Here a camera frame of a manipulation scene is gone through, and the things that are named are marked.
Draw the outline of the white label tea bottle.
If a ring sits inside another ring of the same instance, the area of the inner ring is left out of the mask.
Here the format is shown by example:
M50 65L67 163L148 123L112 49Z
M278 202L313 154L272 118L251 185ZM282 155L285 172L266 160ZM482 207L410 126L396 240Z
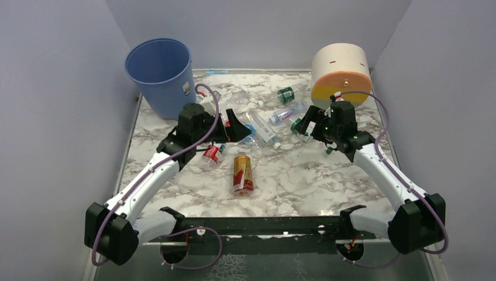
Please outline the white label tea bottle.
M269 124L258 113L249 110L246 112L246 117L256 134L258 134L266 145L272 146L274 149L278 149L281 146L274 130L270 128Z

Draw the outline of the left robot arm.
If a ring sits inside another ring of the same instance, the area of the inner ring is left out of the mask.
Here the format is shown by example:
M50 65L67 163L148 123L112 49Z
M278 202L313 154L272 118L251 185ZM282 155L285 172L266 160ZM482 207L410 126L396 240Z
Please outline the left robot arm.
M251 134L232 109L226 114L229 126L218 112L211 115L202 105L185 105L177 126L159 143L145 168L105 204L92 203L87 208L84 244L92 250L94 265L100 265L97 254L123 265L139 245L178 228L183 216L174 210L165 209L146 218L139 215L158 190L196 155L198 145L240 142Z

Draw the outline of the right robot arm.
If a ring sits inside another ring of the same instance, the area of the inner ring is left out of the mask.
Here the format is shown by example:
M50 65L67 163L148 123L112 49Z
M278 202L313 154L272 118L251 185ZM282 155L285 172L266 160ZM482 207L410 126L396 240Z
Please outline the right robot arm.
M368 174L394 209L393 214L362 206L342 211L348 228L387 238L404 255L438 242L449 243L443 197L428 194L413 183L390 161L370 133L358 129L350 102L332 102L326 110L311 105L295 130L305 133L310 123L315 125L309 135L327 145L334 144L337 151Z

